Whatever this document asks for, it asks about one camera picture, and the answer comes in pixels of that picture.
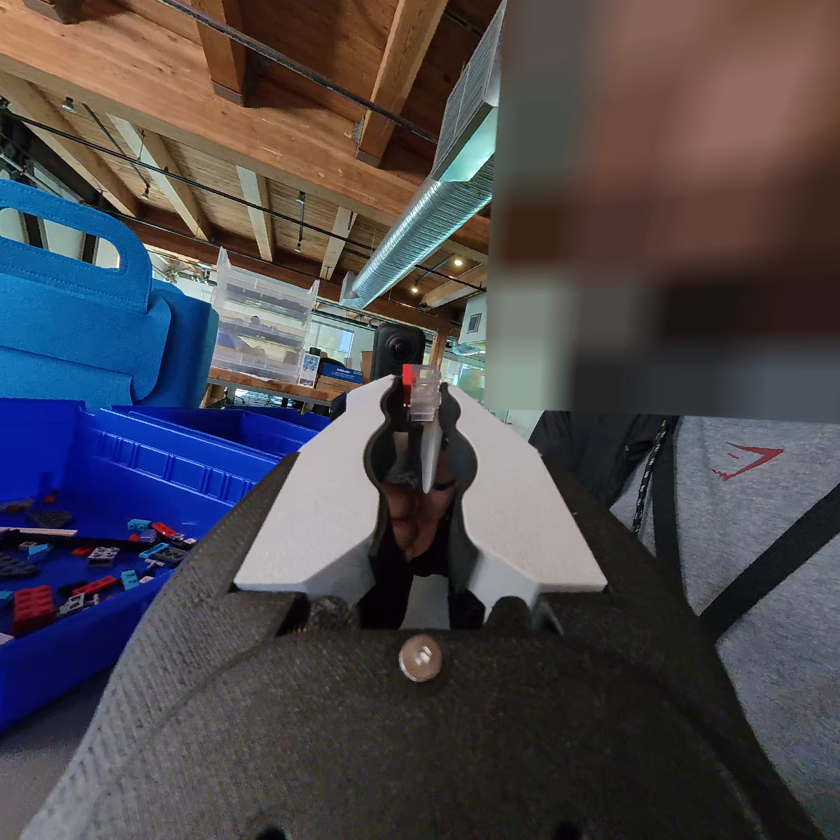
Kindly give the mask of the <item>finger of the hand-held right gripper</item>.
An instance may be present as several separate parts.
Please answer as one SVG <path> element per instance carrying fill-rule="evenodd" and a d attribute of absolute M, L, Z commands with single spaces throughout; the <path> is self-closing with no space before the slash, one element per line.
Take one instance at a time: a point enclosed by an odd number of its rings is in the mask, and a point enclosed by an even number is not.
<path fill-rule="evenodd" d="M 421 422 L 421 427 L 421 479 L 423 493 L 428 494 L 436 480 L 438 457 L 443 441 L 443 430 L 437 418 L 427 422 Z"/>
<path fill-rule="evenodd" d="M 395 460 L 392 466 L 394 480 L 420 480 L 422 478 L 422 429 L 409 428 L 393 433 Z"/>

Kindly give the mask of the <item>clear toy brick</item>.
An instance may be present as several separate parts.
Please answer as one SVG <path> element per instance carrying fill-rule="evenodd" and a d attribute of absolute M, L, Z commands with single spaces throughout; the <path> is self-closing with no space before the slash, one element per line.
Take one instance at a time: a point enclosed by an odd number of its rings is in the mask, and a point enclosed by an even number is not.
<path fill-rule="evenodd" d="M 434 365 L 412 365 L 409 415 L 415 423 L 435 420 L 441 403 L 440 371 Z"/>

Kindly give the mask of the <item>silver ventilation duct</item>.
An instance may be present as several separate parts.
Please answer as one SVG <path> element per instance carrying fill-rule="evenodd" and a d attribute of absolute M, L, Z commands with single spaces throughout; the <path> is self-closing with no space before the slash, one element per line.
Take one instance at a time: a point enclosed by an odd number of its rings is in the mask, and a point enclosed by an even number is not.
<path fill-rule="evenodd" d="M 500 2 L 447 99 L 429 177 L 360 273 L 346 274 L 341 305 L 366 308 L 490 203 L 507 4 Z"/>

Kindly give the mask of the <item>pile of toy bricks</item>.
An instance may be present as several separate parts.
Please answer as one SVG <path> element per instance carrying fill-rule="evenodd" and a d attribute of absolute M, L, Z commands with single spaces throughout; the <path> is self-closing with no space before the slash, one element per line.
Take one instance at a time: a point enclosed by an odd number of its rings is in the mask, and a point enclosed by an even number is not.
<path fill-rule="evenodd" d="M 162 521 L 79 521 L 55 495 L 2 502 L 2 644 L 173 571 L 196 544 Z"/>

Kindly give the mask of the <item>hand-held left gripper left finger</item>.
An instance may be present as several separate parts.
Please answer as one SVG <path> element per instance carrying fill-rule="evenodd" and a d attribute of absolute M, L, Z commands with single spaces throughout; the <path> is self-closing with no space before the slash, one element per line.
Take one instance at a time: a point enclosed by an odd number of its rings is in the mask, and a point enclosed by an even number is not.
<path fill-rule="evenodd" d="M 387 375 L 352 391 L 343 414 L 301 446 L 236 573 L 239 590 L 332 595 L 352 606 L 373 587 L 380 492 L 364 456 L 395 385 Z"/>

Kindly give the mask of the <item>blue plastic bin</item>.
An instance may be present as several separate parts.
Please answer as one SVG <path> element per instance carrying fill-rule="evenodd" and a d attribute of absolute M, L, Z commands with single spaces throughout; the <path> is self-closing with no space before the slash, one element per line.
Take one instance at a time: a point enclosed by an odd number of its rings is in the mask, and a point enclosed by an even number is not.
<path fill-rule="evenodd" d="M 2 400 L 2 502 L 48 495 L 79 521 L 163 522 L 201 539 L 233 506 L 94 456 L 77 402 Z M 170 577 L 156 576 L 2 646 L 2 729 L 113 665 Z"/>
<path fill-rule="evenodd" d="M 233 506 L 328 424 L 275 406 L 115 406 L 84 413 L 80 432 L 94 456 Z"/>

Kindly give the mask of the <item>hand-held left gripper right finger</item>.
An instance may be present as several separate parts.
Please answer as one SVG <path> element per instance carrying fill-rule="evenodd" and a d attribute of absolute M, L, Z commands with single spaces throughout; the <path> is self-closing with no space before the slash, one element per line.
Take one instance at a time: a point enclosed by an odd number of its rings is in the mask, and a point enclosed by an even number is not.
<path fill-rule="evenodd" d="M 607 580 L 538 451 L 458 387 L 439 421 L 455 479 L 448 536 L 453 625 L 482 625 L 499 600 L 601 593 Z"/>

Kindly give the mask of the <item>blue felt bag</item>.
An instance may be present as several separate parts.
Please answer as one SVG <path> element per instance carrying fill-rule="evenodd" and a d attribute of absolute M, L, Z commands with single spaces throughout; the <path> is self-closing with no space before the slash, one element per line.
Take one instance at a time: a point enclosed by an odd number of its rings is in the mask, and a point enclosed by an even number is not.
<path fill-rule="evenodd" d="M 2 209 L 108 241 L 104 268 L 2 237 L 2 397 L 102 407 L 196 408 L 214 355 L 210 303 L 154 280 L 125 224 L 37 188 L 2 181 Z"/>

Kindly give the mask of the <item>person's grey shirt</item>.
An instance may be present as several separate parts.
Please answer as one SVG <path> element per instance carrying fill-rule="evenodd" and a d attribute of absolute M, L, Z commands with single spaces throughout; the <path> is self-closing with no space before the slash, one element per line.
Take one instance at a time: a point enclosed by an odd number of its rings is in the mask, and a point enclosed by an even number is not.
<path fill-rule="evenodd" d="M 631 521 L 643 469 L 612 508 Z M 676 574 L 780 777 L 839 837 L 837 425 L 684 416 L 637 536 Z"/>

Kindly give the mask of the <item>clear plastic storage drawers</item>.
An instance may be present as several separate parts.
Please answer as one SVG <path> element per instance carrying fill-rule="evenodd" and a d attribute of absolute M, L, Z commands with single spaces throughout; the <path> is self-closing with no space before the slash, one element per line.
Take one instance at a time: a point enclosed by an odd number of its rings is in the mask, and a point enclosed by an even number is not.
<path fill-rule="evenodd" d="M 211 299 L 218 315 L 212 366 L 297 383 L 319 283 L 297 287 L 238 268 L 221 248 Z"/>

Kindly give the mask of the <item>person's right hand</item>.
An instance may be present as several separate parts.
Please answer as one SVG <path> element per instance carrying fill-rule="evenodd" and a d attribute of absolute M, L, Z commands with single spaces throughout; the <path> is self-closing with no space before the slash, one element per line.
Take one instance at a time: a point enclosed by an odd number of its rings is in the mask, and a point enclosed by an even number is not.
<path fill-rule="evenodd" d="M 397 548 L 419 576 L 448 576 L 448 533 L 457 482 L 436 481 L 428 493 L 421 487 L 383 484 Z"/>

